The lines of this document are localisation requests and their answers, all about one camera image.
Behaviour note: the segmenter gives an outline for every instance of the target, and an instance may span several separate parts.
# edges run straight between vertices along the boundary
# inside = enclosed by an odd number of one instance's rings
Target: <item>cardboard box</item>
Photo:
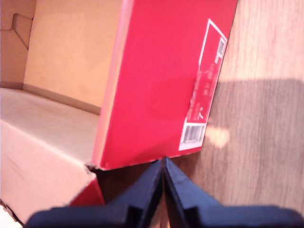
[[[2,0],[1,200],[103,204],[90,162],[199,151],[236,4]]]
[[[103,203],[86,164],[120,10],[120,0],[1,1],[1,200],[22,222]]]
[[[236,6],[135,0],[125,7],[92,163],[110,170],[200,150]]]

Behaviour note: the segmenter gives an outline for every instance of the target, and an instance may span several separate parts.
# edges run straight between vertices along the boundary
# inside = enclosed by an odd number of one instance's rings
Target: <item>black object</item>
[[[302,216],[294,210],[221,205],[168,158],[153,163],[136,183],[106,206],[37,212],[24,228],[146,228],[163,190],[172,228],[304,228]]]

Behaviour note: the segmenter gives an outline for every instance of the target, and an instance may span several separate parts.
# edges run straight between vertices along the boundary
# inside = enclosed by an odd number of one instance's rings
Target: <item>red shoe box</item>
[[[237,0],[125,0],[92,163],[201,149]]]

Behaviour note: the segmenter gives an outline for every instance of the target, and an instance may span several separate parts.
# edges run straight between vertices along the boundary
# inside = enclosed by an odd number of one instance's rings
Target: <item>wooden surface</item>
[[[239,1],[202,151],[173,159],[223,204],[304,213],[303,10],[302,0]],[[105,199],[146,167],[100,175]],[[160,211],[152,227],[167,226]]]

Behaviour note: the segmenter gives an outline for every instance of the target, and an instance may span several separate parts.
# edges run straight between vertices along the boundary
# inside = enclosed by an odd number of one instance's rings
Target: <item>barcode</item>
[[[220,58],[223,58],[225,44],[226,43],[225,43],[224,39],[221,37],[219,39],[218,52],[217,52],[217,56],[219,56]]]
[[[179,150],[201,147],[205,134],[205,123],[185,123],[182,131]]]
[[[187,126],[183,143],[193,143],[201,140],[204,126]]]

